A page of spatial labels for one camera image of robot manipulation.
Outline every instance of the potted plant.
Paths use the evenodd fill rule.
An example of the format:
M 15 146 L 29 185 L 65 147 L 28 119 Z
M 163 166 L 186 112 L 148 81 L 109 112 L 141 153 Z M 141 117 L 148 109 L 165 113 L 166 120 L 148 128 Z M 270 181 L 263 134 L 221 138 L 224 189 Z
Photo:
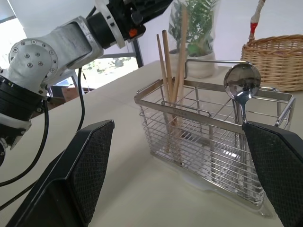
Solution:
M 169 34 L 176 42 L 176 48 L 169 52 L 170 68 L 175 76 L 178 70 L 179 52 L 181 44 L 182 4 L 180 0 L 174 0 L 170 13 Z
M 187 0 L 188 20 L 188 59 L 214 60 L 212 31 L 214 10 L 218 0 Z M 213 75 L 214 63 L 188 63 L 188 75 L 205 78 Z

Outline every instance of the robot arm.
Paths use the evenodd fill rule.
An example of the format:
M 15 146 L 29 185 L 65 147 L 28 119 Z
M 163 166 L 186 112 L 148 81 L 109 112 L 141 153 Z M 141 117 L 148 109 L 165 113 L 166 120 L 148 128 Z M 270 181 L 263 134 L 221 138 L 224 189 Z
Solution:
M 41 111 L 49 84 L 67 69 L 78 69 L 117 44 L 125 46 L 145 32 L 144 23 L 161 15 L 172 0 L 96 0 L 99 13 L 77 17 L 50 34 L 21 40 L 0 68 L 0 153 L 11 149 Z

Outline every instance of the basket handle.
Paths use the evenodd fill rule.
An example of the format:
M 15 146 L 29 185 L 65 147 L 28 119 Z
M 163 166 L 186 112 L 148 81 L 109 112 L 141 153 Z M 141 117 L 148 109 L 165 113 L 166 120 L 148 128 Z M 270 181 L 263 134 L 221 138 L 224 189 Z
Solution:
M 259 20 L 260 20 L 260 13 L 261 13 L 261 10 L 264 6 L 265 1 L 266 0 L 259 0 L 256 12 L 250 20 L 250 36 L 249 36 L 250 40 L 249 40 L 249 43 L 255 39 L 255 30 L 256 30 L 256 27 L 258 26 L 258 23 L 259 23 Z

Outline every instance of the plant pot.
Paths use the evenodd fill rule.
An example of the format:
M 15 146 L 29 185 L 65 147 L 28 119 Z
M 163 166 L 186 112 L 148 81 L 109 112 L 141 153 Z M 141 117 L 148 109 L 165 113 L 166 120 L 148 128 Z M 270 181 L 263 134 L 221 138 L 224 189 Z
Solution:
M 187 59 L 197 59 L 197 60 L 215 60 L 214 52 L 200 57 L 190 57 Z M 215 63 L 210 62 L 189 62 L 188 63 L 188 73 L 189 77 L 194 78 L 205 78 L 210 77 L 214 74 Z
M 178 63 L 179 63 L 179 52 L 177 50 L 172 50 L 169 52 L 170 59 L 170 68 L 171 68 L 171 76 L 174 78 L 178 71 Z

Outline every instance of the black cable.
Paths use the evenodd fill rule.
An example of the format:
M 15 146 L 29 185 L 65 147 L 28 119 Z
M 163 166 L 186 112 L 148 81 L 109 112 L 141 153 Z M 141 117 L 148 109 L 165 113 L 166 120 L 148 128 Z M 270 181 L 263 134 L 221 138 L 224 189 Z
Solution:
M 19 199 L 22 195 L 27 193 L 29 190 L 32 189 L 32 187 L 35 185 L 36 181 L 33 182 L 30 186 L 28 186 L 26 189 L 24 189 L 22 192 L 20 192 L 18 195 L 16 195 L 14 198 L 10 199 L 6 203 L 4 203 L 2 206 L 0 206 L 0 211 L 3 210 L 4 208 L 8 207 L 10 204 L 12 204 L 14 201 Z
M 37 164 L 42 151 L 44 149 L 45 143 L 46 143 L 46 139 L 47 139 L 47 134 L 48 134 L 48 126 L 49 126 L 49 122 L 48 122 L 48 107 L 47 107 L 47 101 L 43 100 L 43 106 L 44 106 L 44 132 L 43 132 L 43 137 L 42 137 L 42 141 L 38 150 L 38 153 L 35 157 L 35 159 L 33 160 L 32 164 L 21 174 L 19 174 L 18 176 L 8 180 L 8 181 L 4 181 L 0 183 L 0 187 L 6 186 L 8 184 L 14 183 L 15 181 L 21 179 L 22 177 L 24 177 L 26 174 L 28 174 L 29 171 L 31 171 L 34 166 Z
M 80 96 L 82 113 L 81 113 L 81 119 L 80 119 L 80 123 L 79 123 L 77 131 L 79 131 L 82 128 L 82 124 L 83 124 L 84 117 L 85 117 L 85 105 L 84 105 L 82 86 L 81 86 L 81 73 L 82 73 L 82 68 L 79 68 L 79 71 L 78 71 L 78 91 L 79 91 L 79 96 Z
M 94 8 L 91 10 L 91 12 L 88 14 L 88 16 L 86 17 L 86 19 L 88 19 L 89 17 L 91 17 L 94 12 L 96 11 L 96 7 L 94 6 Z

